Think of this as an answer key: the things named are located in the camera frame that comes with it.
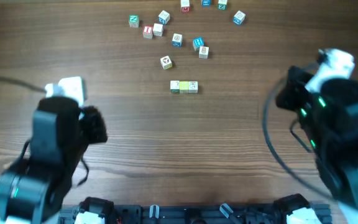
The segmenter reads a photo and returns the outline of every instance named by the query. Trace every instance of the blue block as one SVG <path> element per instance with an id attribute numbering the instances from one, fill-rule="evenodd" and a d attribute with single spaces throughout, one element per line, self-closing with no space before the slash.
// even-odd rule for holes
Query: blue block
<path id="1" fill-rule="evenodd" d="M 240 25 L 241 20 L 237 19 L 236 17 L 233 19 L 233 22 L 237 25 Z"/>
<path id="2" fill-rule="evenodd" d="M 165 20 L 164 20 L 164 19 L 162 19 L 161 17 L 159 17 L 158 20 L 159 20 L 162 24 L 165 25 Z"/>
<path id="3" fill-rule="evenodd" d="M 172 45 L 174 47 L 181 47 L 181 43 L 180 42 L 176 42 L 176 41 L 172 41 Z"/>
<path id="4" fill-rule="evenodd" d="M 203 41 L 203 38 L 202 38 L 202 37 L 197 37 L 197 38 L 195 38 L 195 39 L 193 40 L 193 42 L 194 42 L 194 45 L 195 45 L 196 47 L 199 47 L 199 46 L 204 45 L 204 41 Z"/>
<path id="5" fill-rule="evenodd" d="M 210 6 L 211 0 L 203 0 L 203 6 Z"/>

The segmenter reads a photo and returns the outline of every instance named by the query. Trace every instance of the wood grain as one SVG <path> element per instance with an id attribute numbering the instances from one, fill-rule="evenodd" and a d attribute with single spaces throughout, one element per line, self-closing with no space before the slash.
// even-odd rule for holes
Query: wood grain
<path id="1" fill-rule="evenodd" d="M 323 200 L 270 155 L 262 107 L 288 67 L 309 64 L 320 48 L 352 53 L 358 79 L 358 1 L 230 0 L 226 11 L 192 1 L 189 14 L 176 0 L 48 2 L 55 3 L 0 4 L 0 76 L 38 86 L 86 79 L 87 105 L 102 111 L 109 141 L 89 147 L 89 181 L 65 204 L 87 196 L 141 205 L 271 202 L 294 192 Z M 130 14 L 152 25 L 163 9 L 171 13 L 163 37 L 145 39 L 128 25 Z M 248 19 L 236 26 L 239 9 Z M 171 46 L 173 33 L 183 34 L 182 48 Z M 207 60 L 192 50 L 199 36 L 210 47 Z M 166 55 L 170 70 L 160 65 Z M 199 81 L 200 93 L 171 95 L 170 80 Z M 41 97 L 0 83 L 0 173 L 30 137 Z M 288 132 L 294 116 L 272 106 L 273 143 L 290 167 L 326 190 L 313 156 Z M 83 174 L 80 167 L 75 178 Z M 335 223 L 345 223 L 333 209 Z"/>

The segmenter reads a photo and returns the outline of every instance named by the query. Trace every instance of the green light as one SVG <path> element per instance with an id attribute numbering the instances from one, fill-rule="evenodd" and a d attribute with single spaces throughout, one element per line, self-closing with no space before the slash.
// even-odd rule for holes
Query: green light
<path id="1" fill-rule="evenodd" d="M 311 144 L 311 146 L 313 147 L 313 149 L 315 149 L 315 148 L 316 148 L 316 143 L 314 143 L 314 141 L 313 141 L 313 140 L 310 140 L 310 144 Z"/>
<path id="2" fill-rule="evenodd" d="M 320 102 L 320 104 L 321 104 L 322 107 L 325 107 L 325 106 L 326 106 L 326 102 L 322 99 L 321 96 L 318 97 L 318 101 Z"/>
<path id="3" fill-rule="evenodd" d="M 16 188 L 15 194 L 13 195 L 14 198 L 16 198 L 18 191 L 19 191 L 19 189 Z"/>
<path id="4" fill-rule="evenodd" d="M 306 113 L 306 111 L 303 108 L 301 108 L 301 113 L 302 113 L 303 116 L 308 115 L 308 113 Z"/>

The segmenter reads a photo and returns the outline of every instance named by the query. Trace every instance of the toy block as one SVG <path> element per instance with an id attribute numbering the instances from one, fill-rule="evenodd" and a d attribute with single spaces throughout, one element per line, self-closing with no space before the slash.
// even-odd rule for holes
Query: toy block
<path id="1" fill-rule="evenodd" d="M 198 57 L 207 59 L 208 52 L 209 52 L 209 47 L 200 47 L 200 52 L 198 53 Z"/>
<path id="2" fill-rule="evenodd" d="M 129 16 L 129 27 L 139 27 L 139 16 L 137 15 Z"/>
<path id="3" fill-rule="evenodd" d="M 179 84 L 180 81 L 176 81 L 176 80 L 171 81 L 171 93 L 179 93 Z"/>
<path id="4" fill-rule="evenodd" d="M 166 11 L 162 11 L 160 15 L 158 15 L 158 21 L 160 21 L 162 24 L 166 25 L 167 22 L 171 19 L 169 13 Z"/>
<path id="5" fill-rule="evenodd" d="M 153 27 L 144 26 L 143 37 L 147 39 L 153 39 Z"/>
<path id="6" fill-rule="evenodd" d="M 201 0 L 201 2 L 203 3 L 203 6 L 211 6 L 211 1 L 212 0 Z"/>
<path id="7" fill-rule="evenodd" d="M 219 10 L 226 10 L 227 9 L 227 0 L 219 0 L 218 9 Z"/>
<path id="8" fill-rule="evenodd" d="M 198 93 L 198 82 L 189 82 L 189 93 Z"/>
<path id="9" fill-rule="evenodd" d="M 237 25 L 241 25 L 245 18 L 245 13 L 238 11 L 236 15 L 234 15 L 233 22 Z"/>
<path id="10" fill-rule="evenodd" d="M 162 32 L 164 31 L 161 24 L 154 24 L 153 34 L 159 37 L 162 37 Z"/>
<path id="11" fill-rule="evenodd" d="M 198 37 L 193 39 L 193 47 L 194 51 L 199 50 L 200 47 L 204 46 L 204 41 L 202 37 Z"/>
<path id="12" fill-rule="evenodd" d="M 180 93 L 189 93 L 189 82 L 188 81 L 180 81 L 179 92 Z"/>
<path id="13" fill-rule="evenodd" d="M 162 65 L 164 70 L 166 70 L 168 68 L 172 68 L 172 61 L 169 58 L 169 56 L 162 57 L 160 59 L 160 61 L 161 61 L 161 65 Z"/>
<path id="14" fill-rule="evenodd" d="M 190 12 L 190 2 L 189 0 L 180 1 L 180 11 L 181 12 Z"/>
<path id="15" fill-rule="evenodd" d="M 173 34 L 172 45 L 175 47 L 181 47 L 183 36 L 181 34 Z"/>

